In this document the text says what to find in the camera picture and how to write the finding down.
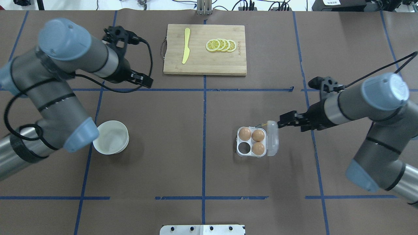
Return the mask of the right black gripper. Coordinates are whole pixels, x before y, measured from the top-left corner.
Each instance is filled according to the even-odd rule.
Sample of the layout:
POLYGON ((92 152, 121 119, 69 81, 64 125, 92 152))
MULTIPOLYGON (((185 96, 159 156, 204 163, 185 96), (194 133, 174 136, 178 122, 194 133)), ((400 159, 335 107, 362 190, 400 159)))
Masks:
POLYGON ((330 76, 317 76, 309 81, 308 86, 320 92, 320 101, 311 105, 305 113, 290 111, 282 114, 277 122, 278 128, 294 126, 300 127, 301 132, 305 132, 325 130, 344 124, 345 115, 339 104, 340 93, 344 90, 344 86, 330 76))

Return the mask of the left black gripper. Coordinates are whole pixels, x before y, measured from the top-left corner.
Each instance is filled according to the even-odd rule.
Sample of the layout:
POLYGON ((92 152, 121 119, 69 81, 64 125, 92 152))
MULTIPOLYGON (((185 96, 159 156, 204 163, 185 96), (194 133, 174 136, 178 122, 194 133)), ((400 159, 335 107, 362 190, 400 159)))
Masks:
POLYGON ((132 72, 129 62, 124 58, 128 44, 138 45, 144 40, 121 26, 109 26, 104 32, 103 42, 108 49, 108 58, 102 67, 102 79, 117 84, 130 78, 130 83, 134 85, 152 88, 154 80, 144 73, 132 72))

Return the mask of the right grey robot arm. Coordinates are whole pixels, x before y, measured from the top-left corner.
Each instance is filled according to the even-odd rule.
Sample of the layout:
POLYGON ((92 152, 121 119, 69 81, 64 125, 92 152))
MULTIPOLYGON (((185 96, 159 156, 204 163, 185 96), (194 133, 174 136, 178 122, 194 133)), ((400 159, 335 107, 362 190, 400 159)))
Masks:
POLYGON ((346 170, 346 178, 372 193, 392 191, 417 207, 417 168, 399 159, 418 134, 417 104, 409 100, 409 88, 402 77, 384 73, 345 86, 330 76, 317 76, 308 85, 320 92, 319 102, 305 113, 282 114, 278 128, 320 131, 369 118, 372 125, 346 170))

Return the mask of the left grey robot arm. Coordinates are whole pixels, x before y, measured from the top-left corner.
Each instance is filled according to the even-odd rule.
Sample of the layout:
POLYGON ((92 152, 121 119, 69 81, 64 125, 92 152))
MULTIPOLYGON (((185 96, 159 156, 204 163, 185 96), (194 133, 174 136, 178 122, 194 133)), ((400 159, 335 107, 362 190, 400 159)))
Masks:
POLYGON ((131 69, 124 57, 127 45, 149 43, 121 26, 104 29, 103 39, 67 18, 54 18, 38 34, 38 44, 1 68, 1 87, 13 98, 6 105, 3 121, 9 131, 1 139, 1 180, 38 163, 59 149, 73 153, 96 140, 100 132, 72 88, 69 79, 84 77, 77 70, 118 84, 137 85, 128 90, 151 88, 151 73, 131 69), (29 98, 42 119, 13 128, 9 111, 18 98, 29 98))

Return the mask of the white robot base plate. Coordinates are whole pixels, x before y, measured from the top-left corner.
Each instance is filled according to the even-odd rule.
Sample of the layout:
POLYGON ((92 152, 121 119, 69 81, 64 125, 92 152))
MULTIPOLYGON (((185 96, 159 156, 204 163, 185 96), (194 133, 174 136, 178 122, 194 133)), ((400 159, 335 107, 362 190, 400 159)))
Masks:
POLYGON ((162 226, 160 235, 246 235, 245 225, 168 225, 162 226))

